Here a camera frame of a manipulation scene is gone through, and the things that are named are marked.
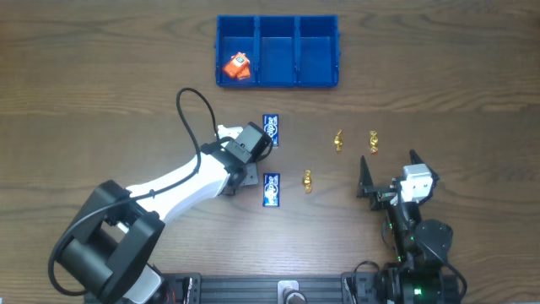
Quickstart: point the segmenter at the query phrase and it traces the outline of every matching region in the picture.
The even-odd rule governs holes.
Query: wood grain
[[[339,14],[339,86],[218,88],[217,14]],[[411,148],[440,174],[422,213],[454,228],[465,302],[540,301],[539,20],[535,0],[1,2],[0,297],[80,302],[49,284],[52,246],[100,182],[144,182],[192,157],[174,106],[191,86],[225,125],[280,115],[280,147],[259,169],[281,173],[282,207],[263,209],[260,187],[197,205],[160,238],[162,271],[339,274],[392,261],[384,215],[355,198],[374,129],[376,182]],[[185,108],[199,142],[211,140],[200,101]]]

